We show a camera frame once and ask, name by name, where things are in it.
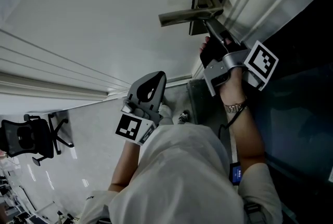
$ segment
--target white shirt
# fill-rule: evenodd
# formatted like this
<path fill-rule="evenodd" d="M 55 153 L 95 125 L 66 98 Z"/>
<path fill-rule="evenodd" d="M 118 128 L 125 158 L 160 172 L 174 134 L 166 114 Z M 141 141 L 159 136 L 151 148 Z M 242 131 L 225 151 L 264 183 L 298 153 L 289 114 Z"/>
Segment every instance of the white shirt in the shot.
<path fill-rule="evenodd" d="M 266 164 L 249 167 L 237 193 L 228 179 L 225 148 L 210 128 L 163 125 L 151 137 L 129 186 L 120 193 L 93 192 L 80 224 L 105 217 L 113 224 L 238 224 L 248 221 L 244 204 L 249 202 L 261 205 L 266 223 L 282 223 Z"/>

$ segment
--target tiled floor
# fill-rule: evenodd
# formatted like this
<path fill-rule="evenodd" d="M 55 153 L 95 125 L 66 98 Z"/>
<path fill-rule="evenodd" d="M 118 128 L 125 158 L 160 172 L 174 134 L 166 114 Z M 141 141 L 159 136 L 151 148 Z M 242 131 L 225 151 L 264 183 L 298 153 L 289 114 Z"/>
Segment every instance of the tiled floor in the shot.
<path fill-rule="evenodd" d="M 184 109 L 191 112 L 186 85 L 166 89 L 165 97 L 174 111 L 175 123 Z M 13 184 L 24 187 L 37 209 L 54 201 L 55 205 L 42 212 L 52 222 L 57 221 L 57 210 L 77 216 L 91 191 L 108 188 L 124 145 L 123 139 L 113 135 L 122 103 L 118 99 L 58 112 L 54 127 L 61 119 L 69 119 L 59 136 L 72 141 L 74 151 L 58 144 L 61 155 L 43 160 L 40 167 L 32 162 L 31 157 L 36 155 L 17 156 L 20 168 L 14 169 Z M 23 122 L 23 116 L 6 119 Z"/>

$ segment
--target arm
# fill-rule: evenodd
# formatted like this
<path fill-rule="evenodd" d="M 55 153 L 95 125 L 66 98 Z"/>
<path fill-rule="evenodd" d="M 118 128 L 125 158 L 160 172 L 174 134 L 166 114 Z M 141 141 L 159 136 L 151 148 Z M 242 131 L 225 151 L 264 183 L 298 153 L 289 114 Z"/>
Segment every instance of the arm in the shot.
<path fill-rule="evenodd" d="M 205 47 L 206 44 L 202 44 L 200 52 Z M 241 104 L 246 100 L 241 86 L 241 79 L 241 68 L 235 68 L 231 71 L 230 79 L 221 86 L 220 96 L 225 105 Z M 231 121 L 233 117 L 234 113 L 227 113 L 228 121 Z M 253 164 L 265 163 L 264 144 L 251 112 L 248 109 L 244 109 L 231 125 L 230 134 L 233 134 L 236 140 L 242 173 Z"/>
<path fill-rule="evenodd" d="M 138 166 L 139 153 L 139 145 L 128 141 L 125 142 L 123 152 L 112 176 L 109 191 L 120 192 L 129 185 Z"/>

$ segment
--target black office chair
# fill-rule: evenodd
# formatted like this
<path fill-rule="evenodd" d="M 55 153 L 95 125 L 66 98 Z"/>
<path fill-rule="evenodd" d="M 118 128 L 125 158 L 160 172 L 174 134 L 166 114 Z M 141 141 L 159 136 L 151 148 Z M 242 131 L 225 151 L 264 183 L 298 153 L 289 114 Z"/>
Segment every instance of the black office chair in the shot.
<path fill-rule="evenodd" d="M 63 119 L 54 130 L 51 118 L 53 114 L 48 115 L 48 122 L 39 116 L 24 115 L 25 123 L 15 123 L 7 120 L 1 122 L 0 128 L 0 149 L 7 152 L 8 156 L 14 157 L 24 153 L 41 154 L 43 157 L 32 158 L 33 163 L 41 165 L 44 159 L 52 159 L 54 156 L 53 146 L 58 155 L 61 151 L 58 149 L 57 141 L 67 147 L 74 147 L 68 144 L 58 136 L 58 132 L 63 123 L 68 123 L 68 119 Z"/>

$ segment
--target hand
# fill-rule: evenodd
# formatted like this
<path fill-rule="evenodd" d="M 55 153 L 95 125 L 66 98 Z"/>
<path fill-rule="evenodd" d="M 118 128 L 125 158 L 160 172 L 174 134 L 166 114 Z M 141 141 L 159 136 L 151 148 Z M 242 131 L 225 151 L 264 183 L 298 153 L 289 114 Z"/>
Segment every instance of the hand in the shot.
<path fill-rule="evenodd" d="M 205 37 L 206 43 L 209 41 L 209 37 Z M 202 53 L 203 49 L 206 47 L 206 43 L 203 43 L 200 48 L 200 53 Z M 226 39 L 226 44 L 230 44 L 231 41 Z M 227 106 L 241 104 L 246 100 L 244 91 L 241 87 L 241 79 L 242 79 L 242 70 L 241 68 L 234 68 L 231 71 L 230 79 L 225 82 L 220 87 L 220 96 L 223 103 Z"/>

